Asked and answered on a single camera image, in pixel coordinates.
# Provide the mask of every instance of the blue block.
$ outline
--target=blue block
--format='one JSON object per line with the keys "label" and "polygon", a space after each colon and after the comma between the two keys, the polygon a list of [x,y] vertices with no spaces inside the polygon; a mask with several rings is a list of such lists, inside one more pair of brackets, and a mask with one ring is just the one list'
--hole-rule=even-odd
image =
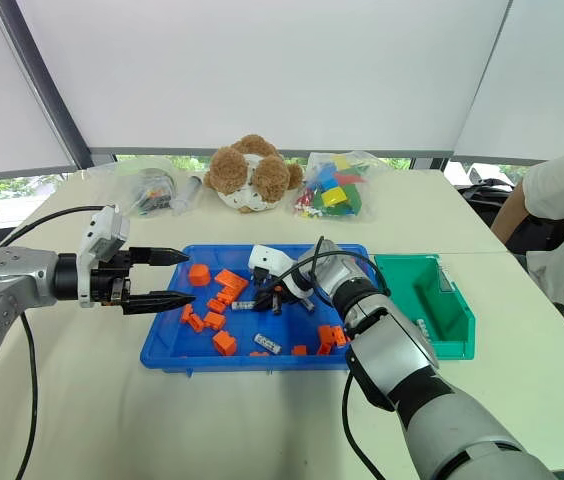
{"label": "blue block", "polygon": [[320,182],[320,190],[326,192],[327,190],[331,190],[332,188],[339,187],[338,181],[335,177],[327,178]]}
{"label": "blue block", "polygon": [[320,169],[320,173],[315,178],[316,183],[322,183],[327,181],[329,178],[335,178],[333,175],[337,171],[334,163],[326,163]]}

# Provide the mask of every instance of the brown teddy bear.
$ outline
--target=brown teddy bear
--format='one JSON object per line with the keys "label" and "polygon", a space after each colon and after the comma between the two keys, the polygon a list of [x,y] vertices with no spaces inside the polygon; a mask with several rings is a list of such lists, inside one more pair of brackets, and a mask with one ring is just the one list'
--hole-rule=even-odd
{"label": "brown teddy bear", "polygon": [[204,184],[241,213],[274,208],[288,189],[302,183],[302,168],[287,165],[273,145],[247,135],[213,157]]}

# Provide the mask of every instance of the orange building block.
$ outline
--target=orange building block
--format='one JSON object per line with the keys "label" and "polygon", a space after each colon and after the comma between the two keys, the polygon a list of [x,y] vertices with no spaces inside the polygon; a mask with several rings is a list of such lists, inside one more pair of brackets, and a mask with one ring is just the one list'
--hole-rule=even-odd
{"label": "orange building block", "polygon": [[213,346],[222,355],[233,355],[238,349],[238,343],[235,337],[229,335],[226,330],[220,330],[218,333],[213,335]]}
{"label": "orange building block", "polygon": [[209,267],[203,263],[191,265],[189,269],[189,283],[194,287],[206,287],[211,283],[211,273]]}
{"label": "orange building block", "polygon": [[342,327],[332,327],[331,331],[333,332],[333,339],[335,340],[335,344],[338,347],[343,347],[346,345],[346,336],[344,335],[344,330]]}
{"label": "orange building block", "polygon": [[291,355],[306,355],[306,345],[296,345],[291,349]]}
{"label": "orange building block", "polygon": [[193,313],[193,305],[187,303],[182,307],[182,316],[180,317],[180,322],[186,323],[189,321],[189,316]]}
{"label": "orange building block", "polygon": [[226,317],[219,313],[209,312],[204,317],[204,326],[210,327],[213,330],[220,330],[226,323]]}
{"label": "orange building block", "polygon": [[195,313],[189,315],[187,323],[191,325],[191,328],[193,328],[196,333],[200,333],[202,330],[204,330],[204,322],[202,321],[200,316],[196,315]]}
{"label": "orange building block", "polygon": [[323,343],[322,345],[320,345],[320,348],[318,348],[316,355],[328,355],[329,353],[331,353],[331,345],[326,345]]}
{"label": "orange building block", "polygon": [[230,287],[239,293],[242,293],[242,291],[249,286],[248,280],[245,280],[244,278],[240,277],[239,275],[236,275],[235,273],[227,270],[226,268],[215,276],[215,281],[218,282],[220,285],[224,285],[225,287]]}
{"label": "orange building block", "polygon": [[209,310],[213,310],[215,313],[222,313],[226,308],[226,305],[219,301],[217,298],[212,298],[208,302],[206,302],[206,306],[209,307]]}
{"label": "orange building block", "polygon": [[322,345],[331,346],[335,343],[335,338],[333,338],[333,330],[331,325],[320,325],[318,327],[318,335],[320,336],[320,343]]}
{"label": "orange building block", "polygon": [[221,292],[216,295],[216,298],[226,305],[231,305],[240,296],[239,290],[231,287],[224,287]]}

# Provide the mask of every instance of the plastic bag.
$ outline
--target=plastic bag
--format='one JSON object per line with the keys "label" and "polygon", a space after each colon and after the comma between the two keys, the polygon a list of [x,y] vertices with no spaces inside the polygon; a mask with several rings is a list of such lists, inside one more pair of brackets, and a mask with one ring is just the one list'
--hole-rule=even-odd
{"label": "plastic bag", "polygon": [[100,165],[87,169],[86,176],[102,181],[98,201],[117,205],[123,215],[173,213],[175,168],[166,158],[141,158]]}
{"label": "plastic bag", "polygon": [[387,171],[386,164],[367,152],[311,152],[293,211],[308,218],[369,220],[373,217],[369,181]]}

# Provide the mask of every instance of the table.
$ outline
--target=table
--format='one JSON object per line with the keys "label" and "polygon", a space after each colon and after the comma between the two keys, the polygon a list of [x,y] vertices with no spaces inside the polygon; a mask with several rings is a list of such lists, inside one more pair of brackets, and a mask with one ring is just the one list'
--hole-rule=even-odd
{"label": "table", "polygon": [[[564,320],[440,174],[396,172],[383,182],[380,223],[353,229],[293,219],[281,209],[241,216],[207,191],[186,216],[133,220],[128,244],[308,243],[324,233],[371,253],[440,252],[477,316],[475,360],[444,361],[441,374],[551,469],[564,469]],[[95,201],[96,188],[76,174],[33,217]],[[402,196],[394,199],[396,193]],[[73,251],[87,220],[88,214],[64,217],[18,244]],[[265,228],[250,230],[254,222]],[[134,291],[162,287],[171,274],[134,267]],[[123,317],[116,308],[62,302],[31,310],[29,318],[40,408],[26,478],[370,478],[342,433],[344,372],[167,375],[139,362],[152,315]],[[0,350],[0,478],[17,471],[29,412],[28,354],[16,325]],[[349,417],[387,478],[416,478],[396,415],[371,407],[354,385]]]}

